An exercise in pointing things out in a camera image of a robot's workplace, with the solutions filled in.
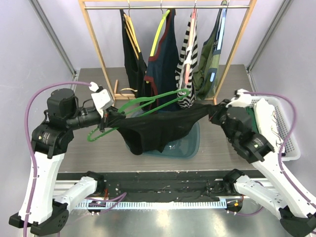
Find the green velvet hanger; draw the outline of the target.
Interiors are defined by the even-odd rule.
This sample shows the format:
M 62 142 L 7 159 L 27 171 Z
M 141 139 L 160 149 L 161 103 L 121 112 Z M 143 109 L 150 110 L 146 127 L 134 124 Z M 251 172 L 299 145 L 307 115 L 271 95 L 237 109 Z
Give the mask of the green velvet hanger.
M 180 99 L 183 99 L 184 97 L 188 96 L 189 95 L 189 90 L 188 89 L 177 89 L 175 91 L 171 91 L 171 92 L 166 92 L 166 93 L 163 93 L 163 94 L 160 94 L 160 95 L 156 95 L 156 96 L 151 96 L 151 97 L 140 97 L 140 98 L 136 98 L 136 99 L 133 99 L 129 102 L 127 102 L 126 104 L 124 104 L 123 106 L 121 106 L 119 109 L 118 109 L 118 112 L 119 113 L 123 113 L 127 108 L 131 107 L 132 105 L 135 105 L 135 104 L 140 104 L 141 102 L 144 102 L 144 104 L 136 107 L 135 109 L 127 112 L 126 114 L 130 114 L 134 111 L 137 111 L 137 110 L 140 110 L 142 109 L 143 107 L 147 106 L 147 105 L 150 105 L 152 104 L 153 102 L 157 101 L 159 98 L 163 98 L 163 97 L 166 97 L 166 96 L 169 96 L 169 95 L 172 95 L 172 94 L 178 94 L 180 93 L 181 96 L 179 98 L 175 98 L 169 102 L 166 102 L 160 106 L 157 106 L 156 108 L 153 108 L 153 109 L 150 109 L 149 111 L 145 112 L 143 115 L 147 115 L 147 114 L 150 114 L 150 113 L 153 113 L 157 110 L 160 110 L 174 102 L 177 102 L 179 101 Z M 101 137 L 111 133 L 112 131 L 114 130 L 117 130 L 117 127 L 115 128 L 111 128 L 110 130 L 108 131 L 105 131 L 105 132 L 102 132 L 100 135 L 96 136 L 96 137 L 92 137 L 92 135 L 98 130 L 98 128 L 95 128 L 94 130 L 92 130 L 88 136 L 87 136 L 87 141 L 88 142 L 94 142 L 98 139 L 100 139 Z

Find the orange yellow hanger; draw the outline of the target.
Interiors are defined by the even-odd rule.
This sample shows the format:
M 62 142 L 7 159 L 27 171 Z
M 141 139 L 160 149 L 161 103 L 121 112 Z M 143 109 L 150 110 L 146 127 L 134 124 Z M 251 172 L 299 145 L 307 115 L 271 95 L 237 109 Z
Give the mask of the orange yellow hanger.
M 136 39 L 130 16 L 120 10 L 124 66 L 129 82 L 129 89 L 136 96 L 138 92 L 138 61 L 140 48 Z

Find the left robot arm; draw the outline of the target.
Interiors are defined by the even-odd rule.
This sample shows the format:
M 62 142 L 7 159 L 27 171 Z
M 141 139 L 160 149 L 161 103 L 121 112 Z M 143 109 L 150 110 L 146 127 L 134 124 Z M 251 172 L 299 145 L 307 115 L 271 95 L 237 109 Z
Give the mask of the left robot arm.
M 26 196 L 19 212 L 9 218 L 9 224 L 43 237 L 59 233 L 71 211 L 86 197 L 100 197 L 106 187 L 104 176 L 86 172 L 63 194 L 54 196 L 60 165 L 74 130 L 102 121 L 96 107 L 79 107 L 79 100 L 69 88 L 57 89 L 47 100 L 44 121 L 32 133 L 26 133 L 31 151 L 31 170 Z

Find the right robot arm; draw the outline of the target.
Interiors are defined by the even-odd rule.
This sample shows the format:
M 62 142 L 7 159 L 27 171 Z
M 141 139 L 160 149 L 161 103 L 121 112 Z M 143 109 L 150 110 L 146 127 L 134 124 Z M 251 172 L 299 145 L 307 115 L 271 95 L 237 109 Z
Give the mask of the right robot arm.
M 282 161 L 286 138 L 280 138 L 275 106 L 260 98 L 246 108 L 251 96 L 211 106 L 209 119 L 221 126 L 237 154 L 259 170 L 273 185 L 271 191 L 234 169 L 223 182 L 225 193 L 246 195 L 269 210 L 293 237 L 316 232 L 316 197 L 294 177 Z

